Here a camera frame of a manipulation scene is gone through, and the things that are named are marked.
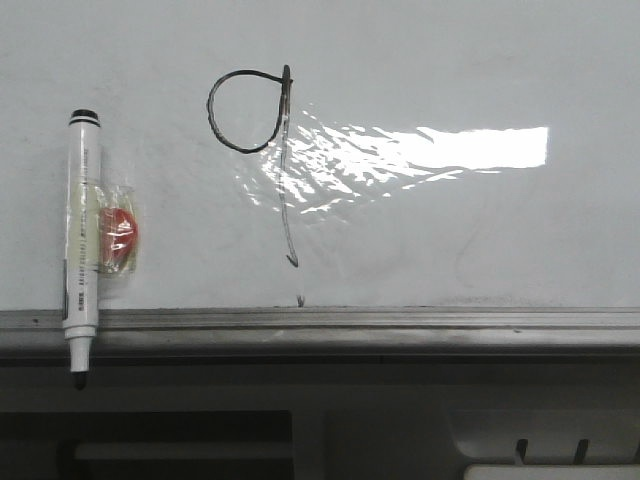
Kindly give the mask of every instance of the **white surface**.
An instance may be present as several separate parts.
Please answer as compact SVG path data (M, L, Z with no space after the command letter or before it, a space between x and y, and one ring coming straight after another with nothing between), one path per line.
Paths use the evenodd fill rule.
M60 308L74 108L140 204L104 307L637 306L639 22L635 1L5 0L0 309ZM299 271L274 149L225 148L205 109L221 75L285 63ZM220 127L262 141L278 93L231 80Z
M510 467L478 465L470 467L465 480L636 480L638 466Z

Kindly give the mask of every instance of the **black loop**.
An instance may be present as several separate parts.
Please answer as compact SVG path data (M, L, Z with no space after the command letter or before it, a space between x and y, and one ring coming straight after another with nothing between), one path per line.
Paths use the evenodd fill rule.
M278 118L276 119L276 125L273 128L273 133L271 134L271 136L266 142L254 148L240 147L230 142L229 140L227 140L227 138L220 131L220 128L218 128L218 124L216 123L216 120L215 120L215 113L213 111L214 96L218 88L220 88L220 86L230 78L239 77L241 75L266 78L267 80L278 82L282 85L282 88L280 90L280 103L278 105ZM276 135L278 135L278 130L280 130L280 125L282 124L283 115L285 116L289 115L290 92L291 92L292 83L293 83L293 80L291 80L291 70L289 69L289 65L284 66L284 69L282 71L282 78L274 77L273 75L269 75L268 73L264 73L264 72L259 72L257 70L236 70L235 72L227 73L223 77L219 78L218 81L213 85L213 88L211 89L211 91L209 92L209 99L207 100L207 111L209 112L209 125L211 125L211 130L213 130L213 134L220 141L220 143L222 143L223 145L226 145L229 148L232 148L233 150L237 150L240 153L245 153L245 154L256 153L256 152L259 152L260 150L265 149L269 145L269 143L276 138Z

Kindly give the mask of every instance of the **red magnet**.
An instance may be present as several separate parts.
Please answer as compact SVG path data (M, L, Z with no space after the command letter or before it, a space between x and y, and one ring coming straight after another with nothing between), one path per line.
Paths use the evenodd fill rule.
M138 224L133 213L122 208L100 210L101 263L107 272L121 272L138 241Z

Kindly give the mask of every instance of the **marker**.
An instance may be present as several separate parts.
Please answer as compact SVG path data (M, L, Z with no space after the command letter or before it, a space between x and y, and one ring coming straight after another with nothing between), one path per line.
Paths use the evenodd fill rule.
M82 390L89 371L91 341L98 327L100 236L97 186L100 183L100 122L91 110L69 120L65 304L62 328L71 352L71 373Z

